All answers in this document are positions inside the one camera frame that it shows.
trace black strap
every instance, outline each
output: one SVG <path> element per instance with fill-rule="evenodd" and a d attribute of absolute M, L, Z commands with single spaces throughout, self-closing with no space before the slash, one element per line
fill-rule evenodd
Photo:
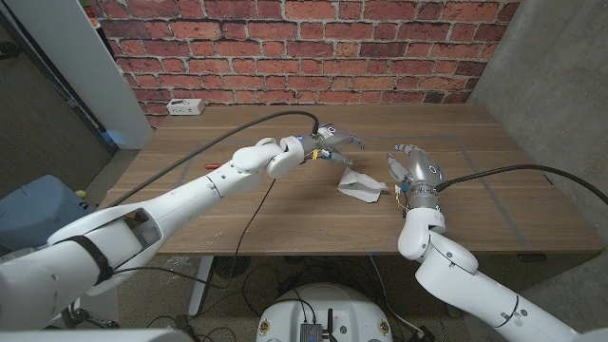
<path fill-rule="evenodd" d="M 107 257 L 104 256 L 104 253 L 102 253 L 102 251 L 100 251 L 100 249 L 95 245 L 95 243 L 93 243 L 93 241 L 91 241 L 88 237 L 68 237 L 57 243 L 66 241 L 74 241 L 78 243 L 91 255 L 93 260 L 95 260 L 97 267 L 99 267 L 99 276 L 97 276 L 97 283 L 95 283 L 95 285 L 98 285 L 99 283 L 110 279 L 112 275 L 114 275 L 114 270 L 112 270 L 112 267 L 110 267 L 109 263 L 107 262 Z"/>

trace red object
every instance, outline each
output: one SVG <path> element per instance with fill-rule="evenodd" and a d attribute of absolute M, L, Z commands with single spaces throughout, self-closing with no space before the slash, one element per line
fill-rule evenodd
<path fill-rule="evenodd" d="M 214 162 L 206 163 L 205 164 L 205 168 L 207 170 L 215 170 L 215 169 L 219 168 L 220 166 L 221 166 L 220 163 L 214 163 Z"/>

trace red brick wall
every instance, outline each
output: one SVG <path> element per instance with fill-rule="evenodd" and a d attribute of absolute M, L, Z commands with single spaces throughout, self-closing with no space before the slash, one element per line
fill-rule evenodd
<path fill-rule="evenodd" d="M 502 1 L 97 0 L 142 109 L 462 103 L 517 9 Z"/>

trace white wall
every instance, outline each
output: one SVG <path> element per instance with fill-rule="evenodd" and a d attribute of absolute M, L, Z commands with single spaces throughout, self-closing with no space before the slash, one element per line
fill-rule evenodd
<path fill-rule="evenodd" d="M 78 1 L 5 1 L 112 140 L 120 148 L 142 148 L 152 129 Z"/>

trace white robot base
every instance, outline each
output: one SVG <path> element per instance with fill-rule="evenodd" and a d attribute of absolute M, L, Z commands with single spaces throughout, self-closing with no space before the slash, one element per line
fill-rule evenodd
<path fill-rule="evenodd" d="M 315 283 L 289 291 L 266 309 L 257 326 L 256 342 L 322 342 L 329 333 L 334 337 L 330 340 L 339 342 L 392 341 L 386 315 L 369 298 L 342 285 Z"/>

